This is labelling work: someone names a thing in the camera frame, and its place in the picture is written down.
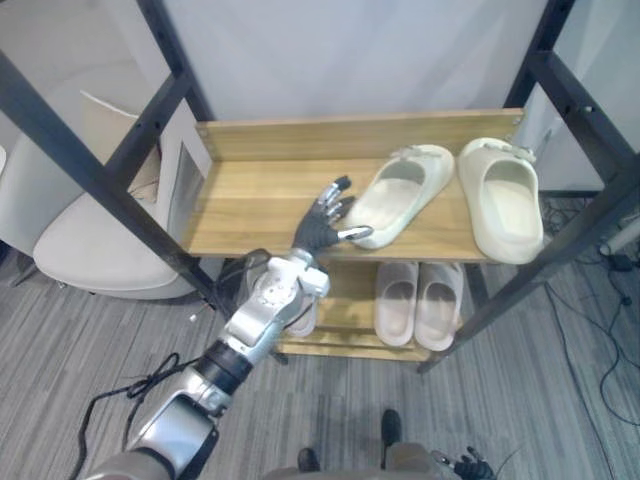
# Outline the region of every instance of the wooden shelf board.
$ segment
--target wooden shelf board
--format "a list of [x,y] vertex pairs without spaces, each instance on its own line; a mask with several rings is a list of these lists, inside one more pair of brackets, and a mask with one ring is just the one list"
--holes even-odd
[[394,348],[353,348],[350,346],[337,347],[333,345],[313,345],[280,343],[277,350],[294,355],[322,355],[325,357],[373,358],[377,360],[395,360],[401,362],[423,362],[428,357],[415,350],[397,350]]
[[429,351],[414,341],[396,348],[377,337],[373,327],[377,264],[333,260],[323,265],[332,285],[329,296],[318,305],[316,329],[302,338],[285,334],[280,351],[406,361],[429,356]]
[[[195,255],[240,256],[262,247],[286,253],[311,202],[348,174],[358,195],[391,151],[435,143],[457,154],[481,136],[505,137],[520,109],[273,122],[208,122],[198,131],[215,162],[183,246]],[[325,258],[482,262],[457,176],[389,245],[339,245]]]

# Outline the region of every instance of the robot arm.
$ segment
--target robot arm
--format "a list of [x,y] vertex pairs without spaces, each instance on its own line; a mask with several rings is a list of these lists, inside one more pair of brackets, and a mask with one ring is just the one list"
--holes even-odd
[[197,478],[218,439],[217,420],[251,370],[274,347],[280,333],[300,312],[305,296],[324,297],[329,277],[314,255],[342,240],[371,234],[362,226],[336,231],[353,197],[339,200],[351,182],[341,177],[313,202],[284,258],[269,260],[268,270],[200,360],[178,376],[127,450],[87,480],[186,480]]

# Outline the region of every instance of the black metal frame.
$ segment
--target black metal frame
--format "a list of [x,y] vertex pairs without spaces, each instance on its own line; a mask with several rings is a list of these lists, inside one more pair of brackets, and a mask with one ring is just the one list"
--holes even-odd
[[[547,3],[504,106],[524,107],[534,85],[538,83],[584,150],[605,187],[595,196],[587,192],[589,195],[586,196],[593,196],[589,205],[555,236],[533,262],[521,266],[516,276],[493,297],[488,298],[481,274],[474,271],[478,267],[468,265],[470,287],[480,285],[481,289],[480,292],[472,292],[476,311],[458,331],[454,344],[444,352],[434,352],[418,366],[419,373],[429,371],[535,290],[563,264],[595,244],[611,225],[640,200],[640,155],[631,148],[589,92],[552,51],[573,4],[573,0],[550,0]],[[565,192],[548,192],[548,196],[567,195]]]
[[[198,259],[186,253],[126,191],[182,98],[187,100],[197,120],[215,119],[163,2],[137,1],[171,74],[105,167],[1,52],[0,108],[82,188],[210,301],[213,281],[198,267]],[[516,276],[493,297],[487,293],[479,267],[468,265],[476,312],[458,332],[454,345],[421,363],[419,372],[431,369],[533,291],[562,264],[595,243],[640,198],[640,157],[552,51],[574,1],[548,1],[505,107],[523,107],[534,85],[540,84],[605,188],[533,262],[520,267]]]
[[213,120],[168,21],[163,2],[138,0],[171,73],[106,166],[89,151],[0,51],[0,109],[87,193],[213,303],[213,280],[129,195],[127,187],[185,98],[198,120]]

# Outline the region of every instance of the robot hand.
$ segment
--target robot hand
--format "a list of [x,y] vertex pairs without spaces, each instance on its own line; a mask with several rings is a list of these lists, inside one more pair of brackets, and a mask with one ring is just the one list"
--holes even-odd
[[475,448],[467,447],[467,452],[469,452],[473,459],[462,455],[462,461],[459,462],[449,458],[442,452],[434,452],[434,456],[437,462],[453,469],[454,473],[462,480],[496,480],[493,469]]
[[338,198],[350,186],[348,177],[340,177],[322,192],[298,225],[293,248],[315,255],[319,250],[343,240],[357,240],[373,233],[373,229],[366,225],[340,231],[332,227],[353,205],[354,197]]

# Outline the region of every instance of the gray carpet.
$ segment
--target gray carpet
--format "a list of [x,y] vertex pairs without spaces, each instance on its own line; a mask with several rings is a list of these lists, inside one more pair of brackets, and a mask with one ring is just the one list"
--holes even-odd
[[[60,289],[42,274],[9,288],[14,264],[9,258],[0,267],[0,471],[3,479],[63,479],[89,399],[150,372],[171,351],[185,359],[198,355],[219,322],[210,311],[196,323],[187,320],[199,308],[194,296],[165,302],[91,296]],[[484,273],[495,291],[513,269],[487,266]],[[634,304],[623,309],[614,333],[638,362],[638,271],[615,279]],[[608,322],[618,303],[598,265],[567,266],[551,284],[599,322]],[[640,478],[640,429],[613,418],[598,393],[613,348],[583,319],[559,311],[615,478]],[[387,406],[401,413],[405,438],[427,448],[453,455],[475,445],[494,466],[518,449],[500,478],[609,478],[561,345],[540,288],[424,376],[409,363],[297,356],[281,367],[269,359],[222,420],[221,441],[202,478],[259,479],[293,464],[307,445],[328,469],[374,466]],[[607,383],[612,405],[636,422],[639,386],[640,372],[628,364]],[[130,405],[116,398],[97,408],[86,468],[118,450]]]

